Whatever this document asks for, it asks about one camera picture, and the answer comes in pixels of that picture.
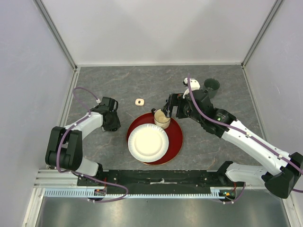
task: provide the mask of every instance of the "beige cup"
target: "beige cup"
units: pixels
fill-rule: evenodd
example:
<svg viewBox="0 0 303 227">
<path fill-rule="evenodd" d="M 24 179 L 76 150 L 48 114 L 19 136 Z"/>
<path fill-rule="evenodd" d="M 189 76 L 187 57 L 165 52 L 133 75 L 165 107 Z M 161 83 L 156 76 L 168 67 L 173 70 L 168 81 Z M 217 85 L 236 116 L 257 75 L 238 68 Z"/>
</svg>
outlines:
<svg viewBox="0 0 303 227">
<path fill-rule="evenodd" d="M 170 124 L 170 118 L 167 118 L 161 110 L 154 112 L 154 121 L 156 125 L 163 129 L 167 129 Z"/>
</svg>

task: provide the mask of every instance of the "cup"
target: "cup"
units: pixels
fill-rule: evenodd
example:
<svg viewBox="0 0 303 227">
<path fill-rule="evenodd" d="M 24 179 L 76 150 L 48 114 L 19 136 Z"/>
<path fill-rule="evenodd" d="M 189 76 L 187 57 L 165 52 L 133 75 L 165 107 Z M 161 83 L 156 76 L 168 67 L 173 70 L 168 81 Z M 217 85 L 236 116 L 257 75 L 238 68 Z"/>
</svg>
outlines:
<svg viewBox="0 0 303 227">
<path fill-rule="evenodd" d="M 203 91 L 206 90 L 208 92 L 209 98 L 213 98 L 217 94 L 219 88 L 220 88 L 219 81 L 213 78 L 209 78 L 204 81 L 202 90 Z"/>
<path fill-rule="evenodd" d="M 153 114 L 155 125 L 158 125 L 163 129 L 167 129 L 169 127 L 170 117 L 166 117 L 165 114 L 161 111 L 161 109 L 152 109 L 151 113 Z"/>
</svg>

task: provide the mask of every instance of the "paper plate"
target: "paper plate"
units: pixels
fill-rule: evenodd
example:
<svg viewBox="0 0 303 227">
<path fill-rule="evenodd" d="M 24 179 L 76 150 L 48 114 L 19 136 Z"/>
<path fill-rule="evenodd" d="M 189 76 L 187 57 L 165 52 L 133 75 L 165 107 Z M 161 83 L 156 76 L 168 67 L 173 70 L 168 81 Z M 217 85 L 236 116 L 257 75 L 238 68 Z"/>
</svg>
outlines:
<svg viewBox="0 0 303 227">
<path fill-rule="evenodd" d="M 169 147 L 166 132 L 155 124 L 142 124 L 128 138 L 132 156 L 142 162 L 154 162 L 162 158 Z"/>
<path fill-rule="evenodd" d="M 130 134 L 132 133 L 132 131 L 135 130 L 135 128 L 137 128 L 138 126 L 140 126 L 142 124 L 147 124 L 147 123 L 154 124 L 154 116 L 152 115 L 152 113 L 146 113 L 146 114 L 143 114 L 143 115 L 137 117 L 133 121 L 133 123 L 131 123 L 131 125 L 129 126 L 129 128 L 127 130 L 126 143 L 128 143 L 128 138 L 129 138 Z M 175 156 L 177 156 L 177 154 L 179 153 L 179 151 L 182 148 L 183 133 L 182 133 L 180 126 L 175 121 L 175 119 L 171 118 L 169 127 L 167 129 L 165 129 L 165 132 L 169 138 L 169 148 L 168 148 L 166 154 L 161 159 L 159 159 L 155 162 L 143 162 L 143 163 L 148 164 L 148 165 L 162 165 L 164 163 L 171 161 Z"/>
</svg>

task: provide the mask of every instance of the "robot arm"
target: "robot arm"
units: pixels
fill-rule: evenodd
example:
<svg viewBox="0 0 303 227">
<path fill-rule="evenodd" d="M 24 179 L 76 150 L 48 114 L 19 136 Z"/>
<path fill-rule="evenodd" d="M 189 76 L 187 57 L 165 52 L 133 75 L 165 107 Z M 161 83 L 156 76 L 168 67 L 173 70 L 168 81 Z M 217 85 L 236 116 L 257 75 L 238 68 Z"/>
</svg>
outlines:
<svg viewBox="0 0 303 227">
<path fill-rule="evenodd" d="M 66 146 L 61 149 L 60 153 L 60 166 L 62 168 L 90 176 L 102 174 L 103 169 L 101 164 L 83 157 L 82 140 L 100 127 L 102 127 L 103 131 L 116 131 L 120 128 L 121 124 L 117 115 L 117 109 L 118 102 L 116 100 L 103 97 L 101 103 L 91 109 L 90 118 L 77 124 L 70 131 L 64 141 Z M 63 134 L 73 124 L 66 125 L 65 127 L 56 126 L 52 129 L 45 156 L 45 162 L 48 165 L 56 166 L 59 143 Z"/>
<path fill-rule="evenodd" d="M 183 84 L 187 86 L 187 78 L 183 81 Z M 217 122 L 240 128 L 246 132 L 246 135 L 204 118 L 195 108 L 188 89 L 183 94 L 169 95 L 167 103 L 161 109 L 166 116 L 171 117 L 172 108 L 177 106 L 177 118 L 191 118 L 198 122 L 208 133 L 233 143 L 262 164 L 262 166 L 246 166 L 230 162 L 225 173 L 230 180 L 233 182 L 247 182 L 253 185 L 265 185 L 274 195 L 280 198 L 287 198 L 298 181 L 300 174 L 286 161 L 282 160 L 281 157 L 292 161 L 302 169 L 303 156 L 299 153 L 290 155 L 269 144 L 247 129 L 235 116 L 226 110 L 214 108 L 207 91 L 200 90 L 200 85 L 195 79 L 191 79 L 190 84 L 199 109 L 207 117 Z M 280 156 L 277 157 L 255 140 L 250 139 L 251 136 L 274 149 Z"/>
</svg>

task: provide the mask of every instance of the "metal floor panel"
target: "metal floor panel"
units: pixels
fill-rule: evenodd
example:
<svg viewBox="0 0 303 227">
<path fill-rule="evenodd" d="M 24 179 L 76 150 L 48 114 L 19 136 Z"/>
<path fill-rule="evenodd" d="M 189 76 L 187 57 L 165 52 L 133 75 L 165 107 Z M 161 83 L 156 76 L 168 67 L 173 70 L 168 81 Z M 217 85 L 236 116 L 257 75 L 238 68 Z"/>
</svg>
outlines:
<svg viewBox="0 0 303 227">
<path fill-rule="evenodd" d="M 44 198 L 36 227 L 290 227 L 281 199 L 246 190 L 235 204 L 203 199 Z"/>
</svg>

